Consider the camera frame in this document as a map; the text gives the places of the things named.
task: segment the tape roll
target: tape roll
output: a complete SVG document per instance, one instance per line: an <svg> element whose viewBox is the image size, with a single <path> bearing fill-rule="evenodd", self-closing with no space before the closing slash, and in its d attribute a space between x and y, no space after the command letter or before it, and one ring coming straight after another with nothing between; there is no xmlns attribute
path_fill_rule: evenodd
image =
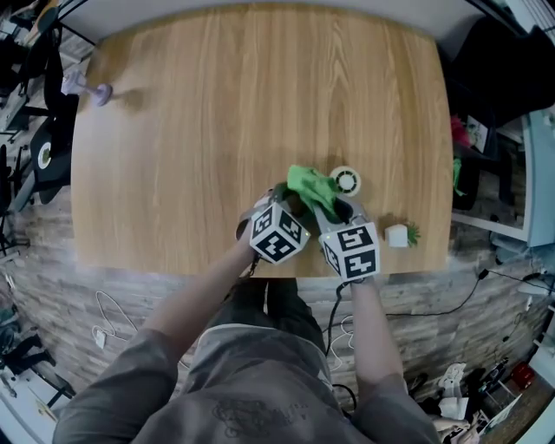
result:
<svg viewBox="0 0 555 444"><path fill-rule="evenodd" d="M347 196L356 196L361 189L361 176L349 166L338 166L330 174L341 193Z"/></svg>
<svg viewBox="0 0 555 444"><path fill-rule="evenodd" d="M39 168L43 170L50 164L51 160L52 158L50 157L50 142L46 142L44 145L42 145L40 151L38 152Z"/></svg>

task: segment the floor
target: floor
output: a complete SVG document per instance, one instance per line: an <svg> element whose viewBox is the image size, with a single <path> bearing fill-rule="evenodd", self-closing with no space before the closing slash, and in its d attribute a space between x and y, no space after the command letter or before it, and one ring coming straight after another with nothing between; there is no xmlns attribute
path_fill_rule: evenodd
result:
<svg viewBox="0 0 555 444"><path fill-rule="evenodd" d="M10 219L20 238L28 238L29 249L20 258L0 265L0 271L12 277L11 290L4 279L0 294L12 298L20 310L40 329L44 342L58 361L56 372L75 390L87 387L125 346L109 337L104 350L96 347L91 336L94 325L109 326L101 318L95 300L97 291L113 297L140 326L161 299L187 284L188 277L140 274L133 271L95 269L82 266L74 249L69 187L63 189L47 206L34 204ZM380 277L382 301L387 313L429 313L451 310L463 302L476 283L477 271L493 266L487 232L465 225L451 230L448 268L436 273L417 273ZM495 270L515 277L532 271L529 258L522 258ZM310 305L321 326L329 320L335 302L336 278L299 279L300 296ZM527 295L516 291L518 282L490 274L481 281L467 304L453 314L431 317L389 318L399 344L410 381L420 372L430 378L440 377L452 362L467 362L468 368L489 367L495 359L509 356L511 364L526 357L532 339L541 330L548 301L534 299L532 308L514 329L506 343L501 338L511 333L518 313L524 311ZM108 318L118 335L130 337L134 331L117 308L105 297L101 299ZM340 321L352 314L349 294L336 314ZM333 329L333 337L341 334ZM190 360L191 353L185 357ZM356 389L353 352L348 338L336 343L343 365L332 375L334 382ZM330 367L338 362L330 356ZM180 380L186 371L180 370ZM421 395L433 393L430 383ZM338 393L348 406L346 394Z"/></svg>

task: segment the wood grain surface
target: wood grain surface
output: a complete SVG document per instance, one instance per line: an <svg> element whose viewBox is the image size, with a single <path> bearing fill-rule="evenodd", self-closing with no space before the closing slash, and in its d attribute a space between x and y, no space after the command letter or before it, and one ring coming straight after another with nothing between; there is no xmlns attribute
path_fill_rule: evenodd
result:
<svg viewBox="0 0 555 444"><path fill-rule="evenodd" d="M75 125L72 206L84 264L193 274L233 243L239 215L290 165L362 175L384 226L410 219L417 248L382 242L382 271L445 266L452 144L434 41L346 10L239 5L109 37L89 65ZM312 239L260 276L332 274Z"/></svg>

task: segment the black chair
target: black chair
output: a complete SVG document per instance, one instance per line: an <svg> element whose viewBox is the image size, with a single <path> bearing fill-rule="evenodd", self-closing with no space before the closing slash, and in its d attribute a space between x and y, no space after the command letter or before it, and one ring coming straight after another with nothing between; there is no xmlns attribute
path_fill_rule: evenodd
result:
<svg viewBox="0 0 555 444"><path fill-rule="evenodd" d="M31 79L35 79L45 73L48 56L49 56L49 41L50 37L48 34L40 35L36 40L35 44L30 48L26 49L19 47L14 49L12 45L8 45L5 50L10 54L10 62L21 63L22 67L19 73L15 71L10 71L13 75L10 79L6 78L6 81L10 81L10 84L6 84L6 89L4 90L4 96L7 97L16 88L19 83L21 85L19 89L19 95L21 98L15 106L10 110L9 119L4 123L3 131L0 134L10 135L9 142L13 143L14 139L17 137L20 131L27 131L29 129L29 118L31 116L47 116L49 112L44 108L30 107L28 97L28 86ZM10 76L8 72L0 69L2 76Z"/></svg>
<svg viewBox="0 0 555 444"><path fill-rule="evenodd" d="M467 195L454 193L455 208L472 208L480 170L499 175L499 199L514 205L512 159L495 129L555 103L553 73L555 47L541 29L518 36L491 17L476 22L459 54L444 65L451 115L471 115L489 129L483 153L461 156L458 187Z"/></svg>
<svg viewBox="0 0 555 444"><path fill-rule="evenodd" d="M5 145L0 147L0 250L4 256L7 256L7 249L16 246L29 246L29 241L21 241L17 239L8 239L4 234L6 216L9 214L9 207L13 193L19 191L21 185L21 174L25 169L25 165L21 164L23 147L19 148L17 155L16 167L13 172L8 166L7 149Z"/></svg>
<svg viewBox="0 0 555 444"><path fill-rule="evenodd" d="M14 211L21 211L35 192L39 192L43 204L48 204L63 186L70 183L71 147L79 97L62 93L61 35L61 27L44 33L49 45L43 92L49 116L29 144L33 171L12 203ZM39 154L47 144L50 161L46 167L41 167Z"/></svg>
<svg viewBox="0 0 555 444"><path fill-rule="evenodd" d="M20 82L19 74L12 69L13 65L23 64L27 58L29 51L17 44L13 36L7 36L0 40L0 102L3 108L11 93L16 89Z"/></svg>

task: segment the white cable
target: white cable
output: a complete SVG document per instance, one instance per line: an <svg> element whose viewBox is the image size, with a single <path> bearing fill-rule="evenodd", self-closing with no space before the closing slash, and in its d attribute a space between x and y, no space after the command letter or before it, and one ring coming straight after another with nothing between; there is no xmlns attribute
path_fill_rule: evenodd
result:
<svg viewBox="0 0 555 444"><path fill-rule="evenodd" d="M103 295L105 297L107 297L110 301L112 301L114 303L114 305L118 308L118 310L120 311L120 313L126 318L126 320L131 324L131 326L134 328L135 331L139 331L137 329L137 327L135 326L135 324L133 323L133 321L131 319L129 319L129 316L125 314L125 312L123 311L123 309L120 307L120 305L114 301L114 298L111 297L110 295L108 295L106 292L104 291L100 291L98 290L95 293L95 297L96 297L96 303L98 304L98 308L101 310L101 314L102 314L102 318L106 321L106 323L110 326L110 328L112 329L112 331L109 330L105 330L103 329L100 325L94 325L91 333L93 334L93 339L96 340L96 331L101 331L102 333L104 333L106 336L110 336L110 337L114 337L115 339L119 339L120 341L123 341L124 343L127 343L129 340L125 339L123 337L119 337L117 335L117 331L115 330L114 325L108 320L108 318L106 317L106 314L104 313L104 309L102 308L102 304L101 304L101 300L99 298L100 295ZM185 367L187 370L189 370L189 367L180 360L180 364Z"/></svg>
<svg viewBox="0 0 555 444"><path fill-rule="evenodd" d="M341 358L337 355L336 351L333 350L333 344L334 344L336 341L338 341L338 340L341 339L342 337L348 336L348 337L349 337L349 348L350 348L350 349L355 349L355 346L352 344L352 341L353 341L353 337L354 337L354 335L355 335L355 332L354 332L354 331L347 331L347 330L345 329L345 325L344 325L345 321L347 321L347 319L349 319L350 317L353 317L353 315L348 315L348 316L344 317L343 320L341 321L340 326L341 326L341 331L343 332L343 334L340 335L340 336L338 336L338 337L336 337L333 341L331 341L330 351L331 351L331 353L333 353L333 356L336 358L336 360L339 361L339 365L336 365L333 369L330 370L330 372L335 371L335 370L341 368L341 366L343 366L343 359L341 359Z"/></svg>

